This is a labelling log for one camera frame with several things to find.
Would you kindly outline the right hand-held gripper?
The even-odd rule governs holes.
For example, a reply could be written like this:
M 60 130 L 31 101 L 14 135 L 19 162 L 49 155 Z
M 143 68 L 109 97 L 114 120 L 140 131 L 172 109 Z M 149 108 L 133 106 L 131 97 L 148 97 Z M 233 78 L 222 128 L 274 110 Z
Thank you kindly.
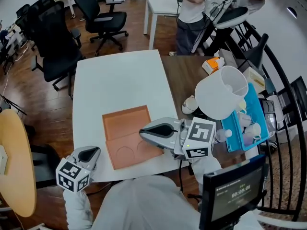
M 162 149 L 173 150 L 173 154 L 184 156 L 184 159 L 207 157 L 212 154 L 216 135 L 216 123 L 194 117 L 190 119 L 160 118 L 144 126 L 142 130 L 170 129 L 178 130 L 170 135 L 140 133 L 148 143 Z

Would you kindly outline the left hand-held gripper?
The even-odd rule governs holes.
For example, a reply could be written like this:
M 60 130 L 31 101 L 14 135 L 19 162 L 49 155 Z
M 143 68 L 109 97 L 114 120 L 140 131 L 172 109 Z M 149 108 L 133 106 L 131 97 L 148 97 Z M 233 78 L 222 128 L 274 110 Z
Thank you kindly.
M 57 185 L 73 193 L 86 188 L 92 182 L 100 152 L 97 146 L 85 146 L 63 158 L 56 168 Z

